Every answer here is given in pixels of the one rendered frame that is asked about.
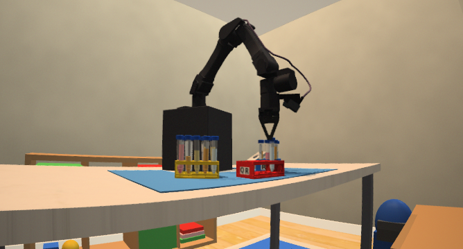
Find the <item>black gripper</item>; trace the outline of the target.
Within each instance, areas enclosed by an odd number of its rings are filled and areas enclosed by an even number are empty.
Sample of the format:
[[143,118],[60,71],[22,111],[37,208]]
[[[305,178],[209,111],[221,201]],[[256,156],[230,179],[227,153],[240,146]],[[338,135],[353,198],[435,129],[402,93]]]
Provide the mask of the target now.
[[[277,128],[279,122],[279,108],[269,108],[269,99],[268,94],[276,94],[273,92],[267,92],[261,94],[261,107],[259,108],[259,121],[262,125],[263,131],[267,140],[272,139],[274,132]],[[272,111],[273,110],[273,111]],[[270,135],[268,134],[265,123],[274,123]]]

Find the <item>red rack with round wells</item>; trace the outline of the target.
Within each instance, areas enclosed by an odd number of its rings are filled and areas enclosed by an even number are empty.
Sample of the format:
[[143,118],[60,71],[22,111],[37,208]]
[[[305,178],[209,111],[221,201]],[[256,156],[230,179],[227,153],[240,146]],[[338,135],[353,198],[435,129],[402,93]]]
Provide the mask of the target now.
[[[254,173],[254,165],[264,165],[265,171]],[[270,171],[270,164],[274,164],[274,171]],[[273,175],[274,174],[274,175]],[[280,174],[280,175],[279,175]],[[252,160],[252,162],[237,161],[236,177],[260,179],[284,176],[284,160]]]

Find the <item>light blue mat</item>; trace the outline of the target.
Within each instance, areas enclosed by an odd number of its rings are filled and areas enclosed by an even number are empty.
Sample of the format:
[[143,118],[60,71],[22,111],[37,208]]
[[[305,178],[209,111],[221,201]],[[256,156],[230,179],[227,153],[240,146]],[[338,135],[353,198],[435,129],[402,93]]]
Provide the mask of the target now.
[[[175,172],[158,170],[107,170],[113,172],[126,180],[137,183],[143,187],[152,189],[159,193],[170,193],[179,191],[194,191],[201,189],[215,189],[221,187],[233,187],[244,184],[254,184],[260,182],[269,182],[274,180],[283,180],[287,178],[296,178],[304,175],[316,174],[322,169],[297,168],[284,173],[284,176],[273,178],[249,179],[236,177],[236,171],[220,172],[219,179],[194,179],[194,178],[175,178]],[[133,171],[133,172],[132,172]],[[146,173],[145,173],[145,172]],[[320,173],[334,171],[334,169],[324,169]],[[302,173],[304,172],[304,173]],[[163,173],[163,174],[162,174]],[[300,174],[302,173],[302,174]],[[298,175],[300,174],[300,175]],[[264,181],[265,180],[265,181]]]

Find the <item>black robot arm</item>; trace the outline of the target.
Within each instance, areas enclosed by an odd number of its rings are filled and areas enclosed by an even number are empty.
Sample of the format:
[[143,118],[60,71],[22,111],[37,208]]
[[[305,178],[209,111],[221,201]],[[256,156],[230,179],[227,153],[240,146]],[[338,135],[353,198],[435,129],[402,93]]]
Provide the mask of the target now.
[[[237,17],[225,24],[219,31],[218,43],[202,71],[196,75],[189,94],[192,94],[192,107],[206,106],[206,96],[213,87],[214,78],[229,53],[242,43],[251,55],[252,64],[257,70],[260,80],[260,94],[268,94],[269,108],[279,108],[280,100],[283,106],[293,112],[300,108],[300,94],[279,94],[297,89],[295,71],[290,68],[280,69],[277,61],[264,49],[253,30],[243,19]],[[242,41],[243,42],[242,42]],[[228,43],[230,42],[230,43]],[[277,94],[278,92],[278,94]],[[180,108],[192,108],[183,106]]]

